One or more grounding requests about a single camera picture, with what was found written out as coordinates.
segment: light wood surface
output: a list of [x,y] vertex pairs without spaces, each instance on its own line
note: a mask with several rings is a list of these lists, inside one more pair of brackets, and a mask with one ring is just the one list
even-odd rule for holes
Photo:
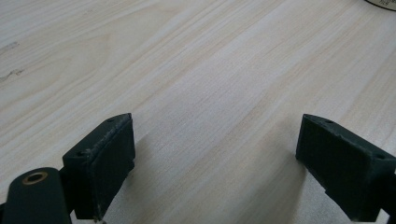
[[0,203],[130,112],[107,223],[350,223],[294,159],[300,122],[396,154],[395,24],[362,0],[2,0]]

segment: wooden table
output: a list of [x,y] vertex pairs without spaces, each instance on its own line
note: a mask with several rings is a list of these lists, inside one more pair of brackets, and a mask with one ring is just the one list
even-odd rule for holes
[[130,112],[107,223],[349,223],[294,158],[301,118],[395,155],[395,24],[362,0],[3,0],[0,202]]

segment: wood grain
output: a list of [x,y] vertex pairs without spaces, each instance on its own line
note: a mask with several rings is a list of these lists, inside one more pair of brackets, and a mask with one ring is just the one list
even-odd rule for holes
[[3,0],[0,202],[130,112],[107,223],[350,223],[294,159],[300,122],[396,154],[394,24],[362,0]]

